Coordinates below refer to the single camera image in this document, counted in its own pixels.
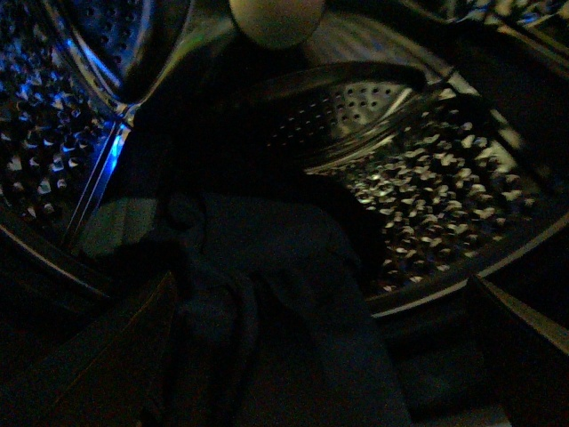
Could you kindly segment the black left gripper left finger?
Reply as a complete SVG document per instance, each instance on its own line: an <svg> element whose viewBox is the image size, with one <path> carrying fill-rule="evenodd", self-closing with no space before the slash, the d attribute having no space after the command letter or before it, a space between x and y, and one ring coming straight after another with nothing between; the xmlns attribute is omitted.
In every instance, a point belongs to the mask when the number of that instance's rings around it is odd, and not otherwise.
<svg viewBox="0 0 569 427"><path fill-rule="evenodd" d="M30 426L134 426L170 333L170 272L151 279L34 368Z"/></svg>

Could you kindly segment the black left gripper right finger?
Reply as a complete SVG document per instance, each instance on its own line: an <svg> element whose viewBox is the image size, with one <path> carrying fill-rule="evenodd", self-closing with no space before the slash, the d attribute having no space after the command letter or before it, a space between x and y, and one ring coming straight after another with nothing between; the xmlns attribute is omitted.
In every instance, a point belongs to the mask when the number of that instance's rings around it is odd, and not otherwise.
<svg viewBox="0 0 569 427"><path fill-rule="evenodd" d="M513 426L568 424L568 329L474 276L466 304L493 389Z"/></svg>

